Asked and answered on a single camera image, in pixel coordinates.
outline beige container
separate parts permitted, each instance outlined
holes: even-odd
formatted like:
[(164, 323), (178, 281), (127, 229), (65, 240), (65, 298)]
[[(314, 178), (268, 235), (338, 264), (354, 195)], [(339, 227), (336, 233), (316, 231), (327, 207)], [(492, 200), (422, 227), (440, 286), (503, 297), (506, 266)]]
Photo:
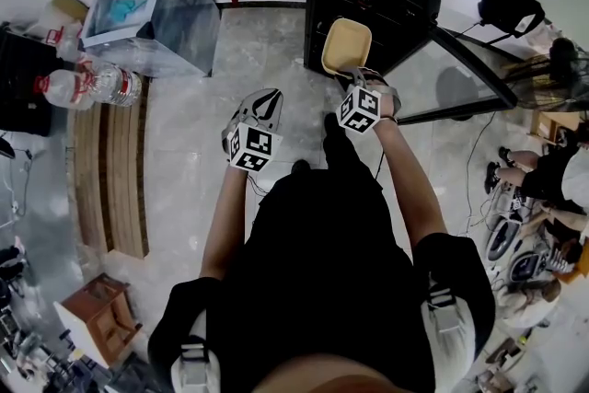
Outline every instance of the beige container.
[(372, 32), (366, 25), (348, 18), (338, 18), (331, 25), (323, 46), (323, 68), (336, 75), (344, 67), (364, 66), (371, 43)]

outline water bottle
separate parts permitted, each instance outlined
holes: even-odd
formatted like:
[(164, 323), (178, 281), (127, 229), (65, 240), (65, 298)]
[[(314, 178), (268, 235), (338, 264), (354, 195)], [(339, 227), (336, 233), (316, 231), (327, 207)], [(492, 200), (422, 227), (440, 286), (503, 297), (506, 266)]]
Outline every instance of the water bottle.
[(141, 95), (141, 78), (114, 64), (103, 64), (94, 73), (90, 97), (96, 102), (130, 107)]
[(58, 69), (47, 77), (38, 77), (35, 90), (43, 93), (49, 103), (72, 110), (88, 110), (94, 100), (88, 94), (92, 75)]

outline sneaker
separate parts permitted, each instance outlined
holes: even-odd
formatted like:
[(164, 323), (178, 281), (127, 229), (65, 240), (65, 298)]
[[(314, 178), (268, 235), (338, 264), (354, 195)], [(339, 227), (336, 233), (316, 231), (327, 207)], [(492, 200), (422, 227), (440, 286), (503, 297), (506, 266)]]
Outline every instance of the sneaker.
[(512, 168), (514, 166), (514, 164), (515, 164), (515, 161), (513, 161), (512, 159), (510, 159), (508, 157), (509, 156), (509, 153), (511, 153), (511, 150), (510, 149), (508, 149), (506, 147), (503, 147), (503, 146), (501, 146), (499, 148), (499, 153), (498, 153), (499, 154), (499, 157), (502, 159), (502, 161), (505, 164), (507, 164), (507, 167)]
[(14, 247), (18, 249), (18, 252), (20, 252), (21, 256), (25, 255), (25, 245), (22, 243), (22, 241), (20, 240), (20, 237), (15, 236), (15, 244)]
[(299, 159), (293, 164), (291, 174), (294, 174), (295, 172), (305, 172), (307, 170), (311, 170), (311, 165), (304, 159)]
[(345, 133), (343, 128), (341, 128), (340, 124), (338, 123), (338, 117), (333, 112), (325, 115), (323, 126), (325, 126), (326, 134)]
[(497, 187), (499, 180), (501, 180), (495, 175), (495, 170), (500, 167), (501, 166), (497, 162), (490, 162), (487, 166), (487, 178), (485, 179), (485, 191), (487, 192), (487, 195)]

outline shorts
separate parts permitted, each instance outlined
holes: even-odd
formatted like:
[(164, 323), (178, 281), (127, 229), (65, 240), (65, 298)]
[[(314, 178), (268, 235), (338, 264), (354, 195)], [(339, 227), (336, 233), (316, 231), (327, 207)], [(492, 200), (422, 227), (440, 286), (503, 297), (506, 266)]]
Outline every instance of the shorts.
[(537, 161), (537, 168), (525, 174), (522, 194), (526, 197), (560, 204), (564, 203), (562, 195), (562, 176), (571, 157), (575, 155), (576, 146), (557, 149)]

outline marker cube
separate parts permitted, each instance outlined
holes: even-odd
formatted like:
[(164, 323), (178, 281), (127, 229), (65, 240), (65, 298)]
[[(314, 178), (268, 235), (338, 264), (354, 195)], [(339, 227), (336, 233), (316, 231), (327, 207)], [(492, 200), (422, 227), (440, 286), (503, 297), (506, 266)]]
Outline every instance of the marker cube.
[(356, 86), (336, 110), (341, 127), (364, 134), (380, 120), (380, 93)]
[(260, 172), (275, 157), (283, 138), (240, 123), (229, 139), (229, 163), (234, 168)]

